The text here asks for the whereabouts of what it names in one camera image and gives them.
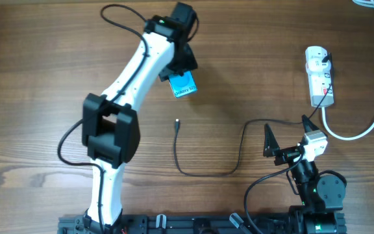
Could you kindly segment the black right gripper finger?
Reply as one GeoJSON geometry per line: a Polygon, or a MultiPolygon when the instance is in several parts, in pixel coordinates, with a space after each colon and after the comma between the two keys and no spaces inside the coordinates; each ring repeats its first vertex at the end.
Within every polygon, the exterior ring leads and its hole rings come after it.
{"type": "Polygon", "coordinates": [[[316,126],[305,114],[302,115],[301,120],[306,133],[317,131],[319,129],[318,126],[316,126]]]}
{"type": "Polygon", "coordinates": [[[278,142],[271,130],[268,123],[264,125],[264,151],[263,156],[265,157],[276,157],[277,152],[280,150],[278,142]]]}

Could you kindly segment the blue Galaxy smartphone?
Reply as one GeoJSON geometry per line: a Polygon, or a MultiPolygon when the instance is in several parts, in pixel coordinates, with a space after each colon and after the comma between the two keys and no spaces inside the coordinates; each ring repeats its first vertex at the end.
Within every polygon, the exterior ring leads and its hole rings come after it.
{"type": "Polygon", "coordinates": [[[197,92],[197,86],[191,71],[184,72],[183,75],[170,75],[169,83],[176,98],[197,92]]]}

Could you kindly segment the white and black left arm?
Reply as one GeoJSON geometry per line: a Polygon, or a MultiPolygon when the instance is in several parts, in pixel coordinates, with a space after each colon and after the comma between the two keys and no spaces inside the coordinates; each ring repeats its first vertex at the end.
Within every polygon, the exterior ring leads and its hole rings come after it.
{"type": "Polygon", "coordinates": [[[192,6],[177,3],[170,16],[146,19],[141,42],[119,77],[101,95],[88,94],[78,126],[93,168],[92,201],[84,214],[60,218],[59,233],[126,233],[121,189],[126,164],[140,143],[138,112],[156,79],[169,81],[176,98],[196,92],[197,62],[189,41],[199,19],[192,6]]]}

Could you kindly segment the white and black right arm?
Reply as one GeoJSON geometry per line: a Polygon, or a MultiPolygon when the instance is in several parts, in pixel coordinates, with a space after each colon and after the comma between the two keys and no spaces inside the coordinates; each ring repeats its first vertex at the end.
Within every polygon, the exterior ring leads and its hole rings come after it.
{"type": "Polygon", "coordinates": [[[269,124],[264,125],[263,156],[273,157],[274,164],[288,167],[265,175],[249,185],[243,197],[245,216],[256,233],[346,233],[343,200],[347,180],[338,172],[320,172],[315,164],[328,144],[328,136],[310,118],[303,115],[304,135],[296,146],[281,148],[269,124]],[[248,208],[251,190],[267,179],[285,174],[301,205],[293,205],[287,213],[260,214],[252,217],[248,208]]]}

